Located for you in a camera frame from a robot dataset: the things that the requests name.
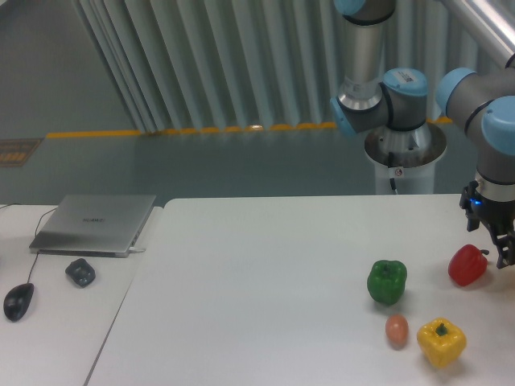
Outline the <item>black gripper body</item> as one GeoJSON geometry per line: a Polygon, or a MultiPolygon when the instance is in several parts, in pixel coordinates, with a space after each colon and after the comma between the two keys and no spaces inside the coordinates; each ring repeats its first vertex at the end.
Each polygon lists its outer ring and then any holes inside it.
{"type": "Polygon", "coordinates": [[[490,200],[478,192],[478,186],[477,181],[472,181],[462,190],[459,206],[465,213],[467,209],[474,211],[491,234],[504,235],[514,230],[514,201],[490,200]]]}

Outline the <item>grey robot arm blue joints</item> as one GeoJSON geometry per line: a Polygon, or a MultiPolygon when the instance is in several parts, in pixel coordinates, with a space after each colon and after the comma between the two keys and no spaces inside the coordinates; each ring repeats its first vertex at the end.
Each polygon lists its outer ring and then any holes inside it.
{"type": "MultiPolygon", "coordinates": [[[[425,75],[413,68],[379,71],[383,30],[395,2],[335,6],[348,26],[344,82],[331,100],[339,130],[368,135],[381,127],[405,132],[427,123],[425,75]]],[[[480,193],[507,202],[514,197],[514,19],[495,1],[447,1],[445,7],[501,70],[481,76],[457,68],[442,78],[435,98],[477,148],[480,193]]]]}

